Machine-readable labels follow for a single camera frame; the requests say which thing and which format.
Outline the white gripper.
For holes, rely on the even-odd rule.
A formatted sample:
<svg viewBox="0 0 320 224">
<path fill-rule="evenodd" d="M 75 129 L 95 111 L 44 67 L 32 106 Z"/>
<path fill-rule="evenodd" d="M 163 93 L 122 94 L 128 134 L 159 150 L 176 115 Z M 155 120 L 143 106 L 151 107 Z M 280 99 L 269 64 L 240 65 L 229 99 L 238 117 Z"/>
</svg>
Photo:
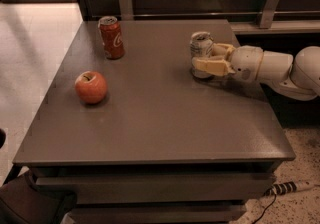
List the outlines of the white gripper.
<svg viewBox="0 0 320 224">
<path fill-rule="evenodd" d="M 253 82 L 256 79 L 263 58 L 260 47 L 241 46 L 235 49 L 232 44 L 214 43 L 212 50 L 210 58 L 192 58 L 196 70 L 219 77 L 232 74 L 232 78 L 242 82 Z"/>
</svg>

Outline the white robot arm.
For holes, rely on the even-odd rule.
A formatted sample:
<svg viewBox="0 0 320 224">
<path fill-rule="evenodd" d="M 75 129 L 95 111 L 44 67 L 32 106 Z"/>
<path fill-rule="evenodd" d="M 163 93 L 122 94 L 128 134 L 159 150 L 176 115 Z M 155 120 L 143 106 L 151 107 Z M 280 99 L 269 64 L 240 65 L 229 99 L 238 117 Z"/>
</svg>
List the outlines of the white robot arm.
<svg viewBox="0 0 320 224">
<path fill-rule="evenodd" d="M 267 85 L 283 96 L 300 101 L 320 96 L 320 47 L 309 46 L 296 56 L 260 47 L 215 44 L 207 57 L 193 57 L 195 70 L 246 83 Z"/>
</svg>

